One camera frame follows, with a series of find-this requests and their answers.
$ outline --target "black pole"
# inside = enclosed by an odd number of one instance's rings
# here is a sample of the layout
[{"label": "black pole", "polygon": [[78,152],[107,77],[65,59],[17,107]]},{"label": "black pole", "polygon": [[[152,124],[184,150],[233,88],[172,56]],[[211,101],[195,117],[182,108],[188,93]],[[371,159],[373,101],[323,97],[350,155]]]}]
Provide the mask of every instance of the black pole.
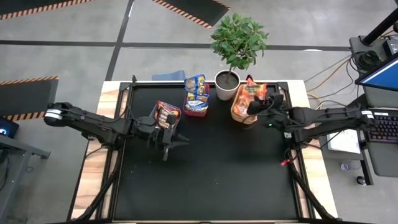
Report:
[{"label": "black pole", "polygon": [[398,21],[398,8],[387,16],[372,32],[370,32],[364,39],[361,40],[362,44],[369,46],[378,37],[380,37],[388,28]]}]

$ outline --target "orange warning stripe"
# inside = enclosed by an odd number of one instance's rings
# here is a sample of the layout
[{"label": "orange warning stripe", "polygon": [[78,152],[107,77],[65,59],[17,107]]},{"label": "orange warning stripe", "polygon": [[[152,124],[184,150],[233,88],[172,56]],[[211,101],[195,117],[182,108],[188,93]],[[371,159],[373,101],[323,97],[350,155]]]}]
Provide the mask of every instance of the orange warning stripe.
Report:
[{"label": "orange warning stripe", "polygon": [[231,9],[231,7],[229,7],[229,6],[227,6],[226,4],[224,4],[224,3],[222,3],[222,2],[219,2],[219,1],[216,1],[216,0],[213,0],[214,2],[217,2],[218,4],[220,4],[220,5],[222,5],[222,6],[225,6],[226,8],[228,8],[228,9]]},{"label": "orange warning stripe", "polygon": [[20,121],[20,120],[25,120],[25,119],[44,118],[44,115],[45,115],[45,111],[40,111],[40,112],[27,113],[27,114],[7,115],[7,116],[3,116],[3,117],[10,121]]},{"label": "orange warning stripe", "polygon": [[17,83],[25,83],[25,82],[38,82],[38,81],[45,81],[45,80],[59,80],[59,79],[60,79],[59,76],[28,78],[28,79],[25,79],[25,80],[11,80],[11,81],[0,82],[0,85],[17,84]]},{"label": "orange warning stripe", "polygon": [[70,0],[70,1],[65,1],[65,2],[61,2],[61,3],[49,5],[49,6],[37,7],[34,9],[26,9],[26,10],[19,11],[19,12],[13,12],[13,13],[9,13],[9,14],[0,15],[0,20],[10,19],[10,18],[19,17],[19,16],[26,16],[26,15],[35,14],[38,12],[45,12],[45,11],[49,11],[52,9],[59,9],[62,7],[72,6],[75,4],[80,4],[80,3],[84,3],[84,2],[90,2],[90,1],[92,1],[92,0]]},{"label": "orange warning stripe", "polygon": [[187,18],[187,19],[192,20],[193,22],[196,22],[197,24],[199,24],[199,25],[201,25],[201,26],[203,26],[203,27],[205,27],[207,29],[213,28],[211,25],[207,24],[205,21],[200,20],[200,19],[196,18],[195,16],[193,16],[193,15],[187,13],[187,12],[184,12],[183,10],[181,10],[181,9],[175,7],[175,6],[172,6],[171,4],[169,4],[169,3],[165,2],[165,1],[162,1],[162,0],[153,0],[153,1],[156,2],[157,4],[160,4],[163,7],[166,7],[167,9],[170,9],[171,11],[173,11],[173,12],[175,12],[175,13],[177,13],[177,14],[179,14],[179,15]]}]

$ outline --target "blue food package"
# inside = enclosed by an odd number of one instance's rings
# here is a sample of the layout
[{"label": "blue food package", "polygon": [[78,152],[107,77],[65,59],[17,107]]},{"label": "blue food package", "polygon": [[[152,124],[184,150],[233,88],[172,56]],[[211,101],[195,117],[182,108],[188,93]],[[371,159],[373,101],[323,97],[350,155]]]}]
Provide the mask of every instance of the blue food package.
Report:
[{"label": "blue food package", "polygon": [[187,93],[187,101],[194,101],[194,100],[200,100],[202,102],[207,102],[207,99],[209,98],[209,94],[204,94],[204,93]]},{"label": "blue food package", "polygon": [[203,113],[209,107],[209,103],[202,102],[200,100],[187,101],[185,108],[189,111]]},{"label": "blue food package", "polygon": [[185,90],[191,93],[205,93],[206,77],[205,75],[195,75],[184,81]]}]

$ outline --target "soil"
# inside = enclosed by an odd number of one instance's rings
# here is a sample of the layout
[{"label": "soil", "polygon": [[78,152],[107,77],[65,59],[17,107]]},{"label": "soil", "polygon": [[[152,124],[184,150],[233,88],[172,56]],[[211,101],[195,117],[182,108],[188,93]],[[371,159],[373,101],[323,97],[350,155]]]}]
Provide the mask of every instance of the soil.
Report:
[{"label": "soil", "polygon": [[232,72],[230,74],[228,72],[219,74],[216,78],[216,83],[224,90],[232,90],[239,85],[237,76]]}]

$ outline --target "keyboard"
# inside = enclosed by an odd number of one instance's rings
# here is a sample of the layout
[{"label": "keyboard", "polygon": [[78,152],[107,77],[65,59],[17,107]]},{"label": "keyboard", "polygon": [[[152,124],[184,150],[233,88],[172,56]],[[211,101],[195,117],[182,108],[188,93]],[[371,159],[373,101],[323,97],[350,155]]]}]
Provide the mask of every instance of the keyboard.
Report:
[{"label": "keyboard", "polygon": [[374,113],[374,119],[379,121],[376,128],[368,131],[371,142],[397,142],[398,143],[398,114],[397,116],[388,115],[389,113]]}]

